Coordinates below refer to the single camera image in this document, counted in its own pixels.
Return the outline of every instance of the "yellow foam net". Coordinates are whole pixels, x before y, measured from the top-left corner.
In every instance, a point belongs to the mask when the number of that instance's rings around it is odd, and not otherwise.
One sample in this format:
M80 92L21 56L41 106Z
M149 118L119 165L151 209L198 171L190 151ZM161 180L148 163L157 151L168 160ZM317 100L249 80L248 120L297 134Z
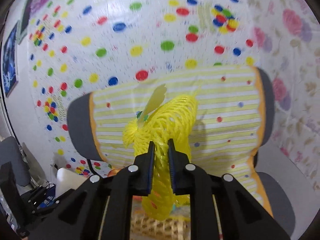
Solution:
M181 95L156 109L143 127L138 128L137 119L134 119L124 129L124 145L133 144L135 156L146 153L150 141L155 143L152 191L148 197L142 198L144 211L154 219L168 218L174 204L189 203L188 195L176 196L172 192L168 140L172 138L176 150L187 154L191 160L188 136L196 121L197 105L195 96Z

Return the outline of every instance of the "orange trim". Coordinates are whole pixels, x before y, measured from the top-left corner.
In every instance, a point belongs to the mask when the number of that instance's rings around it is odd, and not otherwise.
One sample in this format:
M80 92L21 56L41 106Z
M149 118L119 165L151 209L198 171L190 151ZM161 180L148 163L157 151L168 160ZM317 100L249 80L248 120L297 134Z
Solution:
M89 118L90 118L90 126L91 126L93 141L94 141L97 152L99 153L101 159L104 162L108 162L107 158L105 157L105 155L103 155L103 153L100 150L100 143L96 137L95 131L96 131L97 125L96 125L96 122L94 121L94 118L93 118L93 110L94 110L93 93L90 93L90 96L89 96Z
M263 186L258 174L256 173L256 171L254 169L254 166L253 166L253 157L256 155L256 153L258 151L258 148L260 147L260 145L262 143L263 136L264 136L265 126L266 126L266 103L265 103L266 101L265 101L265 97L264 97L264 90L263 90L262 80L261 80L261 77L260 77L260 72L256 67L251 67L251 68L256 74L256 81L254 83L254 86L257 89L257 91L259 93L259 98L260 98L258 111L259 111L259 114L260 114L261 122L260 122L260 127L257 130L258 146L256 148L252 149L252 151L250 153L250 157L249 157L249 159L247 161L247 165L249 166L249 169L251 171L251 177L257 183L257 193L263 199L263 207L273 217L272 209L271 209L267 194L265 192L264 186Z

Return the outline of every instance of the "blue painting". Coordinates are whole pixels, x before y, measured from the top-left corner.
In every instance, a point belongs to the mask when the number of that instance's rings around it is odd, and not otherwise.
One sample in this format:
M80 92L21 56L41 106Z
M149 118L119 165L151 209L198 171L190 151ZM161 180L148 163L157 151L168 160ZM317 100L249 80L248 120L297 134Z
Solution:
M12 29L3 47L2 80L4 92L7 97L14 85L17 83L17 70L15 62L15 45L17 25Z

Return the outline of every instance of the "silver screw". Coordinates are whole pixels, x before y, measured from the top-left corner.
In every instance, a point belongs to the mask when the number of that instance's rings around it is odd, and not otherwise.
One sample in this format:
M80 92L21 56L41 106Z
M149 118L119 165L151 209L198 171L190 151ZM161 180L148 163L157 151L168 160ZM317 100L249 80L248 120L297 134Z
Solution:
M138 171L138 169L139 169L139 167L137 165L130 165L128 167L128 171L130 171L130 172L136 172L136 171Z
M98 182L100 180L100 176L99 175L92 175L91 177L90 177L90 181L92 182L92 183L96 183L96 182Z
M189 163L189 164L186 165L186 169L188 171L194 171L196 169L196 166L194 164L192 164L192 163Z
M223 175L223 179L224 179L225 181L227 181L227 182L233 181L233 177L232 177L232 175L230 175L230 174L225 174L225 175Z

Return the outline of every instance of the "yellow and white striped fabric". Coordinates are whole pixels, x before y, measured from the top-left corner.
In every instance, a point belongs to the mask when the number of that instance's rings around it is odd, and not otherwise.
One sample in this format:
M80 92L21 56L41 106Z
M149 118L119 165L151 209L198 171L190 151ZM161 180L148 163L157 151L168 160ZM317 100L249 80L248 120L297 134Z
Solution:
M133 148L124 148L122 131L162 84L167 88L163 103L178 95L196 93L197 119L189 136L192 163L212 175L232 174L271 214L252 161L265 126L263 87L254 67L181 70L93 92L90 118L101 158L117 168L133 163Z

